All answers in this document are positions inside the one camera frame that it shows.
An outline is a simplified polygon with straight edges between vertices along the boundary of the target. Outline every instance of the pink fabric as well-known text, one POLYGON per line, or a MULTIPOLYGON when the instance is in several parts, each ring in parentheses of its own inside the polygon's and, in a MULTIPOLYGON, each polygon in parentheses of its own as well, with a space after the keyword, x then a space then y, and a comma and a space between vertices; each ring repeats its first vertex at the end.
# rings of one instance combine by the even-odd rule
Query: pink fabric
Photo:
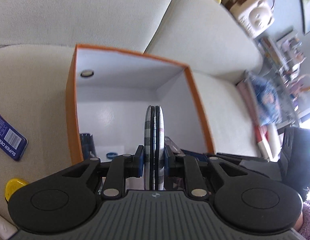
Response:
POLYGON ((266 139, 268 138, 268 137, 267 137, 268 128, 266 127, 266 125, 262 125, 262 126, 260 127, 260 132, 261 132, 261 134, 265 135, 266 139))
POLYGON ((310 240, 310 200, 303 203, 303 226, 299 233, 310 240))
POLYGON ((237 89, 239 90, 239 93, 241 94, 245 105, 248 109, 249 115, 251 116, 251 119, 256 126, 260 126, 259 118, 257 116, 256 108, 254 101, 252 99, 251 93, 249 89, 247 88, 244 81, 241 81, 237 84, 237 89))

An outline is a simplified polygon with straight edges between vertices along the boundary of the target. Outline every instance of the blue card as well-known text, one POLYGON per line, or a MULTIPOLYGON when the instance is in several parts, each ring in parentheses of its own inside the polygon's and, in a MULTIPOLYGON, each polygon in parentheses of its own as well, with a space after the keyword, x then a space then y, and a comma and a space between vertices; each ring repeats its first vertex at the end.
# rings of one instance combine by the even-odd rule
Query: blue card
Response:
POLYGON ((15 161, 25 152, 27 139, 0 115, 0 148, 15 161))

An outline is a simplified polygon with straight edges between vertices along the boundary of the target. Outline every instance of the white sofa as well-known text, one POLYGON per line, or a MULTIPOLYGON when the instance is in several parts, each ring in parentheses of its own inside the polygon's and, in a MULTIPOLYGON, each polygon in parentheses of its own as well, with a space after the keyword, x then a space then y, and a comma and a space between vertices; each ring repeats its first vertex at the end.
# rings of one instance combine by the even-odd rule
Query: white sofa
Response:
POLYGON ((0 150, 0 213, 5 217, 9 179, 31 182, 70 165, 64 100, 76 43, 188 63, 215 152, 259 155, 234 84, 244 70, 258 72, 262 57, 214 0, 0 0, 0 114, 29 139, 19 163, 0 150))

